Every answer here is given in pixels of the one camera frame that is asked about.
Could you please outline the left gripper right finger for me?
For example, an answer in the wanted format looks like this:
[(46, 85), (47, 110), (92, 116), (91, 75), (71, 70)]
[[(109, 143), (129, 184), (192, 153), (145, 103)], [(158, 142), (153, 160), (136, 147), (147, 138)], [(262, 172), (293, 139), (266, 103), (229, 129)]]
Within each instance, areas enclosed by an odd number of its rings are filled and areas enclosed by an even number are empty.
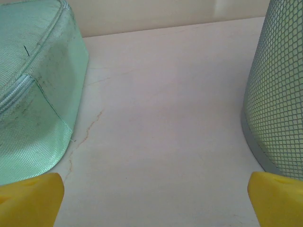
[(303, 181), (253, 172), (247, 190), (260, 227), (303, 227)]

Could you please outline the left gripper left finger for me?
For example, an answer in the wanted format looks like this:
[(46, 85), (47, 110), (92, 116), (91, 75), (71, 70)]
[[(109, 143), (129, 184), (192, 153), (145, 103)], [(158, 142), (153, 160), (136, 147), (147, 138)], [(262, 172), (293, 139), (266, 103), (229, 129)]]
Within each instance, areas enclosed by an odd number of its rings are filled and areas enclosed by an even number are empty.
[(58, 173), (0, 186), (0, 227), (53, 227), (64, 196)]

